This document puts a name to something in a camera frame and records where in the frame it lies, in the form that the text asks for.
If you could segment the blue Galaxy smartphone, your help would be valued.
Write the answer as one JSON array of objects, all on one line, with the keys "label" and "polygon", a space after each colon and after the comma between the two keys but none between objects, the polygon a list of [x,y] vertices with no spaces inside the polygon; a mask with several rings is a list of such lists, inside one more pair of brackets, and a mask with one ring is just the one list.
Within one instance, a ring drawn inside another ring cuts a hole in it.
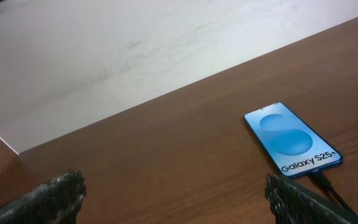
[{"label": "blue Galaxy smartphone", "polygon": [[244,119],[275,167],[291,179],[343,162],[338,150],[281,102],[246,113]]}]

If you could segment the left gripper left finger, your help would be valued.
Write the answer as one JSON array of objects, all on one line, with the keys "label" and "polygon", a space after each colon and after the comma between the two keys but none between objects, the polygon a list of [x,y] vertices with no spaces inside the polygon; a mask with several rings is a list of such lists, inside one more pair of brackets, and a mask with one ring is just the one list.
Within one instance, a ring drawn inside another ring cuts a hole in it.
[{"label": "left gripper left finger", "polygon": [[85,196],[84,175],[69,170],[1,205],[0,224],[76,224]]}]

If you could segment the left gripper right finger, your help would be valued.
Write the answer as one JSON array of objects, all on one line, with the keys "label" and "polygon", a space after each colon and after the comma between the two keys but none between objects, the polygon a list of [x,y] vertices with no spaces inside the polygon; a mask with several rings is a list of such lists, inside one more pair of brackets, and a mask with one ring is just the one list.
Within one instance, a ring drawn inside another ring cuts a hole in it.
[{"label": "left gripper right finger", "polygon": [[358,215],[283,175],[267,174],[265,198],[276,223],[358,224]]}]

